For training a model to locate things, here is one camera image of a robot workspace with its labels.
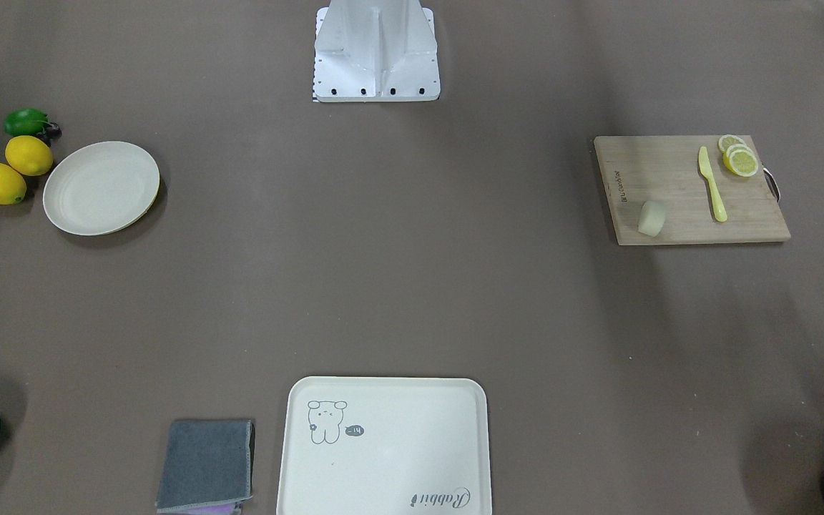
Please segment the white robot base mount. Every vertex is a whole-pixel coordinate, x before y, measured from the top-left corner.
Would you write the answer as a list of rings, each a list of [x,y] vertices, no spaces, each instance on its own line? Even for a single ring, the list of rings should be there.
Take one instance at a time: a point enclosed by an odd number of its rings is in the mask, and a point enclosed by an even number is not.
[[[441,95],[434,13],[418,1],[331,1],[317,10],[312,98],[429,102]]]

